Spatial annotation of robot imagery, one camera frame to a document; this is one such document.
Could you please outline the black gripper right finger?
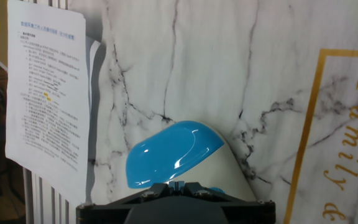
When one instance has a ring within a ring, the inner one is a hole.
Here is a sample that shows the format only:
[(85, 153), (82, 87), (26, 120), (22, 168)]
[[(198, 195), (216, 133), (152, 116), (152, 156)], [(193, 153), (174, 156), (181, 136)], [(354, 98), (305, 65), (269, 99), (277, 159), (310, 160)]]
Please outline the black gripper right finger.
[(228, 223), (274, 224), (275, 203), (271, 200), (245, 201), (198, 182), (175, 182), (175, 194), (208, 202), (220, 208)]

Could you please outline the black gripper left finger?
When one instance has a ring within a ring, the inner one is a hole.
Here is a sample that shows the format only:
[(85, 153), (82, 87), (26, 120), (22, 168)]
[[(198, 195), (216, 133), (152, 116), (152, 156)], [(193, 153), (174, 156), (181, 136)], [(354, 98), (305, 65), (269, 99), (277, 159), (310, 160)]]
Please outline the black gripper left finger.
[(106, 205), (96, 205), (94, 203), (79, 205), (76, 208), (76, 223), (125, 223), (129, 212), (135, 208), (136, 205), (169, 195), (170, 188), (168, 184), (153, 184), (153, 186), (148, 189)]

